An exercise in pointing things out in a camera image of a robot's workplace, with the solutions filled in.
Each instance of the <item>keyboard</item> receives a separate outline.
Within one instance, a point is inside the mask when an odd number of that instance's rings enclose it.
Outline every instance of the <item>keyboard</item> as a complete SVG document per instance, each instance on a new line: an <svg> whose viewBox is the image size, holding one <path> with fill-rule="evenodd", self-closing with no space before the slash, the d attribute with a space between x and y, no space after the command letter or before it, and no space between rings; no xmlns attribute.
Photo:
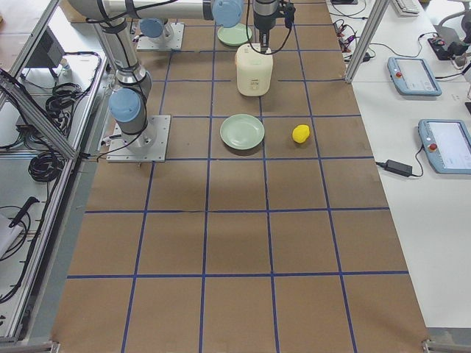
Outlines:
<svg viewBox="0 0 471 353"><path fill-rule="evenodd" d="M416 0L391 0L399 16L418 16L420 12Z"/></svg>

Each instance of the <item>light green dish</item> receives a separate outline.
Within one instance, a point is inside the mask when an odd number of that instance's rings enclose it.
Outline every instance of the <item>light green dish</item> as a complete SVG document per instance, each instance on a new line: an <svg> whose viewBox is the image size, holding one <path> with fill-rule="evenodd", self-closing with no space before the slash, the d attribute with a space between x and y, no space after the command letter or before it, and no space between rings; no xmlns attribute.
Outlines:
<svg viewBox="0 0 471 353"><path fill-rule="evenodd" d="M221 125L221 138L233 149L252 149L263 140L265 129L255 116L236 114Z"/></svg>
<svg viewBox="0 0 471 353"><path fill-rule="evenodd" d="M218 29L218 38L228 46L241 46L247 42L247 33L245 24L236 24L234 27ZM252 30L249 30L249 38L252 37Z"/></svg>

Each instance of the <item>white container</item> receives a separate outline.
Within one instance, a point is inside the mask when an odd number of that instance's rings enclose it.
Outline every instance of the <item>white container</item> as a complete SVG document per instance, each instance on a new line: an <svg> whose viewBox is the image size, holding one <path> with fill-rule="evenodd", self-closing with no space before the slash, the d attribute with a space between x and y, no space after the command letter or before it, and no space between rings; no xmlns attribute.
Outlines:
<svg viewBox="0 0 471 353"><path fill-rule="evenodd" d="M260 51L260 44L252 44ZM237 88L244 96L262 96L270 88L272 78L273 56L259 54L244 44L237 49L235 66L237 68Z"/></svg>

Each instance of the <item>blue control tablet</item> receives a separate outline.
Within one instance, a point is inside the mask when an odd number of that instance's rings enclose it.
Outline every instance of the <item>blue control tablet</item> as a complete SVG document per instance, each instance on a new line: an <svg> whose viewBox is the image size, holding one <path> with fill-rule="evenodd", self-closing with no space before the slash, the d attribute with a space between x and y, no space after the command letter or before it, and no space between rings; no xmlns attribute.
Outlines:
<svg viewBox="0 0 471 353"><path fill-rule="evenodd" d="M463 121L424 119L419 135L437 173L471 174L471 137Z"/></svg>
<svg viewBox="0 0 471 353"><path fill-rule="evenodd" d="M388 69L393 83L405 96L440 96L442 90L423 59L390 57Z"/></svg>

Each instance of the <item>blue joint cap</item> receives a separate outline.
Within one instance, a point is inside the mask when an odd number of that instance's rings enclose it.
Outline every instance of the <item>blue joint cap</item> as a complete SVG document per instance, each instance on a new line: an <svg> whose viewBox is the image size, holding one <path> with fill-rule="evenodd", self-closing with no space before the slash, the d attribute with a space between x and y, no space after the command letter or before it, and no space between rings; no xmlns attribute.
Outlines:
<svg viewBox="0 0 471 353"><path fill-rule="evenodd" d="M143 35L149 38L159 38L163 33L164 23L159 18L143 18L139 21L139 28Z"/></svg>
<svg viewBox="0 0 471 353"><path fill-rule="evenodd" d="M129 88L122 88L111 95L108 107L117 121L129 123L141 111L141 97Z"/></svg>
<svg viewBox="0 0 471 353"><path fill-rule="evenodd" d="M234 27L241 21L243 9L244 0L215 0L213 17L219 26Z"/></svg>

